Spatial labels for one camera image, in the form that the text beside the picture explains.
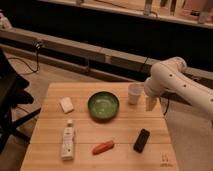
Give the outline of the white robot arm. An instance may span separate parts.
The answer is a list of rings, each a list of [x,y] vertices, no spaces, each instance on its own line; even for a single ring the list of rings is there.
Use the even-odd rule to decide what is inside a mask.
[[[144,82],[144,92],[149,97],[159,97],[170,89],[213,120],[213,89],[186,77],[187,64],[181,57],[173,57],[152,65],[150,76]]]

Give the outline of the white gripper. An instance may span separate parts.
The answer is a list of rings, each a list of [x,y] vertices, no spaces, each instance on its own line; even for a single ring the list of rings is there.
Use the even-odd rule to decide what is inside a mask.
[[[145,99],[146,110],[152,111],[157,103],[156,97],[160,97],[165,92],[165,87],[154,78],[149,77],[144,82],[144,92],[147,95]]]

